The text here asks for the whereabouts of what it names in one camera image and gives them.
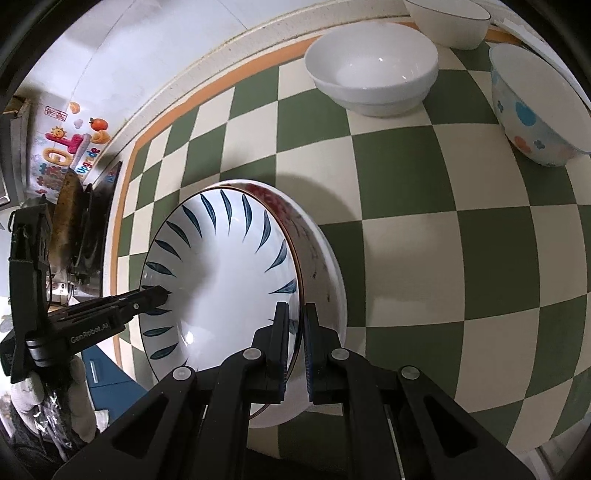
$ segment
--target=polka dot bowl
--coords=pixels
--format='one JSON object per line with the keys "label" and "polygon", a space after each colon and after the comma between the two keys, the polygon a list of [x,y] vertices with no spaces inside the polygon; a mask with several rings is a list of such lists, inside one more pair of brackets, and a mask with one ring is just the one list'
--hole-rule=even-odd
{"label": "polka dot bowl", "polygon": [[558,72],[512,45],[497,45],[489,55],[493,109],[511,143],[548,167],[591,153],[591,117]]}

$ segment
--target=checkered countertop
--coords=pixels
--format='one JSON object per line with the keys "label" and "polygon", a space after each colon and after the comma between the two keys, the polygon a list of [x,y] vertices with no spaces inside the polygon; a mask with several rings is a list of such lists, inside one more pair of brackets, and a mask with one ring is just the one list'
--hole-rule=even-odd
{"label": "checkered countertop", "polygon": [[[402,118],[336,105],[301,57],[180,116],[137,152],[118,290],[138,287],[151,239],[184,199],[219,180],[264,181],[329,239],[348,348],[421,368],[514,452],[565,431],[591,403],[591,162],[545,168],[511,147],[488,50],[440,48],[435,85]],[[137,322],[122,339],[150,383]],[[281,456],[344,465],[343,426],[317,409],[269,438]]]}

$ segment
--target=hand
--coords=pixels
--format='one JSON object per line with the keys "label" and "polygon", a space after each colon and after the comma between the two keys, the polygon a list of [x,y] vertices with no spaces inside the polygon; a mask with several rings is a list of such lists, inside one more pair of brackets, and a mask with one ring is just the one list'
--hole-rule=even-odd
{"label": "hand", "polygon": [[[73,382],[67,392],[67,403],[71,415],[72,430],[78,434],[82,441],[90,443],[95,438],[96,417],[86,388],[84,362],[77,356],[74,356],[70,363],[70,373]],[[37,432],[33,415],[44,397],[43,383],[35,372],[22,382],[11,386],[12,404],[25,425],[33,433]]]}

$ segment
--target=screw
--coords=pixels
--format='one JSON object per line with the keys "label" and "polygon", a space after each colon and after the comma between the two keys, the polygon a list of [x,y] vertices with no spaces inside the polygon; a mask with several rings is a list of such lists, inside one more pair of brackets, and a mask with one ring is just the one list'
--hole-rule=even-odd
{"label": "screw", "polygon": [[349,351],[344,348],[335,348],[331,352],[331,355],[335,360],[347,360],[349,358]]}
{"label": "screw", "polygon": [[247,348],[244,350],[242,356],[247,360],[257,360],[262,355],[261,351],[258,348]]}
{"label": "screw", "polygon": [[191,370],[187,367],[178,367],[173,372],[175,380],[186,380],[191,376]]}
{"label": "screw", "polygon": [[416,380],[421,372],[418,371],[418,368],[413,367],[412,365],[407,365],[406,367],[403,367],[401,373],[407,380]]}

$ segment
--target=orange trim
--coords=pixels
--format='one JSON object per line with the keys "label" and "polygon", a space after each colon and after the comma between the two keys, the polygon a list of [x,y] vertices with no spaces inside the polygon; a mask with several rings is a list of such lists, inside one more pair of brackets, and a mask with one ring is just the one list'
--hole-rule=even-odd
{"label": "orange trim", "polygon": [[[418,27],[414,22],[405,21],[399,22],[402,25],[406,25],[408,27],[414,28],[418,30]],[[117,252],[119,249],[119,234],[121,233],[121,220],[123,219],[123,209],[125,206],[125,199],[127,197],[127,191],[129,189],[129,178],[131,177],[131,171],[133,170],[133,166],[135,163],[135,158],[137,156],[138,150],[143,147],[148,141],[153,139],[156,135],[158,135],[161,131],[165,130],[168,126],[170,126],[178,117],[184,115],[185,113],[191,111],[193,108],[201,105],[202,103],[206,102],[210,98],[215,97],[216,95],[222,93],[225,90],[228,90],[230,87],[234,86],[241,80],[244,80],[255,73],[259,73],[267,68],[274,67],[280,63],[292,60],[297,57],[301,57],[308,47],[312,44],[314,40],[316,40],[318,36],[313,38],[308,38],[306,40],[302,40],[297,43],[293,43],[283,48],[279,48],[267,54],[261,55],[244,65],[241,65],[231,72],[228,72],[223,77],[215,80],[214,82],[206,85],[199,91],[195,92],[191,95],[186,102],[182,105],[176,106],[168,113],[164,114],[162,118],[159,118],[154,122],[154,124],[149,127],[135,142],[134,149],[129,156],[127,170],[125,172],[125,177],[122,179],[123,186],[121,188],[121,196],[119,197],[119,203],[117,205],[117,213],[115,216],[115,225],[113,226],[113,246],[111,250],[111,292],[116,292],[117,289]],[[499,31],[497,29],[490,28],[488,33],[486,34],[485,40],[494,41],[494,42],[504,42],[504,43],[512,43],[516,45],[520,45],[520,41],[515,38],[513,35],[508,34],[505,31]],[[118,346],[119,346],[119,338],[117,338],[115,345],[115,355],[117,356]],[[121,349],[119,348],[119,360],[121,359]]]}
{"label": "orange trim", "polygon": [[123,368],[123,361],[121,360],[121,344],[119,343],[119,335],[113,337],[113,350],[115,351],[115,362],[119,368]]}

